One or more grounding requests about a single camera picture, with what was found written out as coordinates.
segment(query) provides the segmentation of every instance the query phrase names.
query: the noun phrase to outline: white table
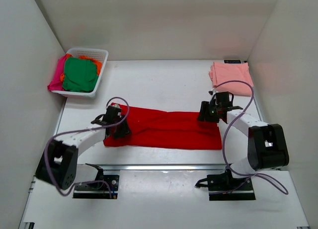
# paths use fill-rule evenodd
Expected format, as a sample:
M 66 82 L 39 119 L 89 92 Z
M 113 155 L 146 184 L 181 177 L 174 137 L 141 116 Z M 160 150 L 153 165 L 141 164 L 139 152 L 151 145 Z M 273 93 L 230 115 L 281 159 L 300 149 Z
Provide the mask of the white table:
M 58 132 L 85 128 L 105 113 L 107 101 L 125 98 L 131 106 L 164 111 L 200 110 L 209 101 L 212 88 L 208 76 L 212 60 L 109 61 L 95 100 L 68 98 Z M 234 105 L 245 107 L 249 97 L 235 96 Z M 259 117 L 255 104 L 247 110 Z M 219 123 L 221 135 L 227 125 Z M 247 137 L 237 129 L 229 132 L 227 157 L 234 162 L 247 155 Z M 106 148 L 98 143 L 79 157 L 79 163 L 96 164 L 224 164 L 221 151 L 120 147 Z
M 212 84 L 208 70 L 212 62 L 109 61 L 97 98 L 67 99 L 58 131 L 86 127 L 97 115 L 105 112 L 105 104 L 113 96 L 127 99 L 132 106 L 199 111 L 201 101 L 210 100 L 208 91 Z M 234 104 L 244 107 L 248 101 L 249 97 L 236 96 Z M 248 113 L 258 117 L 255 104 Z M 220 123 L 219 127 L 222 135 L 227 126 Z M 247 138 L 236 129 L 230 131 L 226 146 L 230 162 L 247 154 Z M 106 148 L 102 143 L 80 156 L 79 163 L 87 162 L 156 164 L 158 167 L 224 164 L 221 151 Z M 289 172 L 268 173 L 285 184 L 290 191 L 288 196 L 254 178 L 255 201 L 209 202 L 206 189 L 193 187 L 197 180 L 206 177 L 204 170 L 122 170 L 117 200 L 64 198 L 53 186 L 37 181 L 23 221 L 34 222 L 34 229 L 296 229 L 308 226 Z

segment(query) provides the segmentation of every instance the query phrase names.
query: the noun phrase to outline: orange cloth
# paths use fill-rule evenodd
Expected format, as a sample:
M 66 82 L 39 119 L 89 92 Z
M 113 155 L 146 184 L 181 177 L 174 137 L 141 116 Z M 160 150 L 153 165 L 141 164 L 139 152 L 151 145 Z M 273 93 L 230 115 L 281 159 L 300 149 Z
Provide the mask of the orange cloth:
M 96 65 L 96 69 L 97 69 L 97 76 L 100 75 L 100 70 L 101 70 L 101 67 L 102 67 L 102 63 L 96 59 L 93 59 L 93 58 L 89 58 L 89 57 L 86 57 L 84 55 L 82 56 L 79 56 L 79 59 L 86 59 L 86 60 L 91 60 L 95 65 Z M 64 81 L 64 73 L 61 74 L 61 77 L 60 77 L 60 80 L 61 81 Z

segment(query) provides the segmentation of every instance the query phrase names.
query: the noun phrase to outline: plastic basket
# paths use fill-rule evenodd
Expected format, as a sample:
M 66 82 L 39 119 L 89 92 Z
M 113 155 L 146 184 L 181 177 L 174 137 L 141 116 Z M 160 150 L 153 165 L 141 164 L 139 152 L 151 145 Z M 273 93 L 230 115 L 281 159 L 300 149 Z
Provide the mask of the plastic basket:
M 52 92 L 61 94 L 65 97 L 94 98 L 96 96 L 96 92 L 105 69 L 106 61 L 108 58 L 108 52 L 103 49 L 71 48 L 67 51 L 67 53 L 72 54 L 74 58 L 78 58 L 79 56 L 86 56 L 86 57 L 94 58 L 100 61 L 101 63 L 103 63 L 95 88 L 92 92 L 73 92 L 73 91 L 52 91 Z

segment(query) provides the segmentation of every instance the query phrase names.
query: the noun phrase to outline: pink towel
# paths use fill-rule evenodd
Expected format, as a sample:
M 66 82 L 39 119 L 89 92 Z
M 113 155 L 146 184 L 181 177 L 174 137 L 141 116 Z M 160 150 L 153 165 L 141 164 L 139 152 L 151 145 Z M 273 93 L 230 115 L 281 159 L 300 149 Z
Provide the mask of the pink towel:
M 62 88 L 62 82 L 60 80 L 61 74 L 64 73 L 64 63 L 67 58 L 71 57 L 71 54 L 65 54 L 63 57 L 61 57 L 58 61 L 58 64 L 55 69 L 55 73 L 53 76 L 52 81 L 48 85 L 48 90 L 49 91 L 63 91 L 64 89 Z
M 244 64 L 223 64 L 214 62 L 209 71 L 213 87 L 230 80 L 241 80 L 253 86 L 248 71 L 248 63 Z M 229 91 L 235 95 L 251 96 L 250 88 L 240 82 L 226 83 L 217 88 L 217 91 Z

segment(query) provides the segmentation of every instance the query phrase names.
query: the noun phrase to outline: red towel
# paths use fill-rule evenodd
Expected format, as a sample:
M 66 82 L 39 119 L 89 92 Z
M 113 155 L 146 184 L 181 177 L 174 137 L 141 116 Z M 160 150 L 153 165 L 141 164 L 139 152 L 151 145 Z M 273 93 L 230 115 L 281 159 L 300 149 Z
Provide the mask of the red towel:
M 120 105 L 126 114 L 127 106 Z M 185 150 L 220 150 L 216 123 L 198 122 L 198 112 L 166 112 L 130 107 L 127 117 L 132 131 L 124 138 L 108 137 L 105 146 L 143 146 Z

